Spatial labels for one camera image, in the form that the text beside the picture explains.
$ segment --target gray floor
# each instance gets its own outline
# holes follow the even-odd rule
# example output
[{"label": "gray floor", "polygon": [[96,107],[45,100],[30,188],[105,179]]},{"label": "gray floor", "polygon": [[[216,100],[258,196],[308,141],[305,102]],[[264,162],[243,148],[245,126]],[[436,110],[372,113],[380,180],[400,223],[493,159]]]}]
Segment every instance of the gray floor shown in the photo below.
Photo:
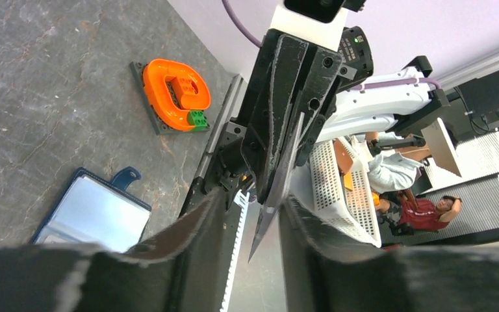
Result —
[{"label": "gray floor", "polygon": [[248,263],[251,242],[259,217],[259,208],[260,205],[253,204],[248,209],[229,311],[287,311],[278,217],[270,226],[259,248]]},{"label": "gray floor", "polygon": [[141,171],[145,236],[176,219],[208,135],[154,135],[127,67],[154,58],[203,76],[214,120],[231,75],[165,0],[0,1],[0,242],[27,242],[79,166]]}]

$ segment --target lavender wall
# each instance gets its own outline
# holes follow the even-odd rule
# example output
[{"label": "lavender wall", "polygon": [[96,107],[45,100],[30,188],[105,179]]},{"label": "lavender wall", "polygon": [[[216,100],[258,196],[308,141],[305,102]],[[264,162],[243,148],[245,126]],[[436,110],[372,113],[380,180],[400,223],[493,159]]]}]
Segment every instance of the lavender wall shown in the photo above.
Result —
[{"label": "lavender wall", "polygon": [[[221,0],[169,0],[226,70],[248,78],[257,48],[231,23]],[[261,38],[279,0],[230,0],[237,16]],[[370,39],[376,74],[399,70],[416,55],[427,55],[434,76],[499,48],[499,1],[368,0],[350,13],[348,25],[361,26]]]}]

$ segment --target green toy block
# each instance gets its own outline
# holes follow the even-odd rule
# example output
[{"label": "green toy block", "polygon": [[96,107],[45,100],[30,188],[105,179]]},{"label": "green toy block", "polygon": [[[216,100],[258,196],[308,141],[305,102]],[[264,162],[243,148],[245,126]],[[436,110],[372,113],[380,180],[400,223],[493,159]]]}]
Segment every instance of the green toy block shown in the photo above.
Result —
[{"label": "green toy block", "polygon": [[188,124],[195,126],[192,131],[202,131],[209,127],[202,110],[191,110],[186,118]]}]

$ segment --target yellow object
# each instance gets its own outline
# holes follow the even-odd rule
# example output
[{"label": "yellow object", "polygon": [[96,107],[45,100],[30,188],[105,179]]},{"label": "yellow object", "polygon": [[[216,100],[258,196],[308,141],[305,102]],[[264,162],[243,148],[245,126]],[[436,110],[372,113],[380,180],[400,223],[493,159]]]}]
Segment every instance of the yellow object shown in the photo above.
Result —
[{"label": "yellow object", "polygon": [[351,177],[351,174],[343,176],[343,186],[348,190],[353,190],[353,178]]},{"label": "yellow object", "polygon": [[374,206],[379,205],[379,196],[376,193],[372,193],[372,199],[374,200]]}]

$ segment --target cable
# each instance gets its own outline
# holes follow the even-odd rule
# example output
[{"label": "cable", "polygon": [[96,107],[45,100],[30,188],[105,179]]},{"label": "cable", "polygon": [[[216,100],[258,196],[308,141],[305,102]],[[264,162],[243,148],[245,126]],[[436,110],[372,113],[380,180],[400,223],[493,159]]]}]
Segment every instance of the cable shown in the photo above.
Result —
[{"label": "cable", "polygon": [[[468,119],[470,120],[470,125],[472,127],[472,130],[473,132],[475,132],[475,134],[477,135],[484,135],[486,133],[495,133],[495,132],[498,132],[499,130],[490,130],[489,129],[489,125],[487,123],[487,118],[485,117],[485,115],[481,116],[481,120],[483,121],[483,123],[485,123],[485,125],[487,125],[487,128],[483,128],[481,127],[480,125],[478,125],[475,120],[473,120],[473,112],[470,111],[469,107],[468,107],[468,103],[466,102],[466,100],[464,99],[464,95],[462,94],[462,91],[460,90],[460,88],[458,86],[454,87],[454,90],[456,91],[456,93],[458,93],[458,96],[460,97],[460,99],[462,100],[462,103],[464,104],[464,108],[466,109],[466,114],[468,115]],[[496,115],[499,117],[499,110],[496,111]],[[483,133],[480,133],[477,131],[477,129],[481,129],[483,131]]]},{"label": "cable", "polygon": [[[418,83],[429,83],[435,86],[436,89],[441,89],[441,84],[432,78],[419,78]],[[386,86],[400,86],[400,85],[413,85],[416,83],[416,78],[406,78],[399,80],[390,80],[390,81],[382,81],[380,83],[365,83],[364,90],[366,89],[376,89],[376,88],[385,88]],[[350,90],[362,90],[363,85],[357,85],[351,88]]]},{"label": "cable", "polygon": [[223,7],[225,7],[225,10],[227,11],[227,14],[231,18],[231,21],[233,21],[234,25],[236,28],[251,42],[253,43],[256,47],[261,47],[261,41],[259,41],[256,37],[254,37],[250,31],[244,27],[242,22],[236,17],[236,14],[234,13],[234,10],[231,7],[231,4],[229,3],[228,0],[221,0],[223,2]]}]

